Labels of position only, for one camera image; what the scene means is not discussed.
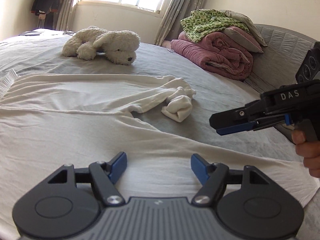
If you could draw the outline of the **person right hand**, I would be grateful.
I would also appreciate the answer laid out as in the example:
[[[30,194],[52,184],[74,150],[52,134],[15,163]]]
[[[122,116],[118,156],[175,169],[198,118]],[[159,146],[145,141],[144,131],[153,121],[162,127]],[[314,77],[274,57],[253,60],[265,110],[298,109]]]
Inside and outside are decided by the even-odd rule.
[[[310,176],[320,177],[320,142],[307,142],[303,131],[295,129],[292,132],[292,140],[295,144],[296,153],[303,157],[303,165],[309,171]]]

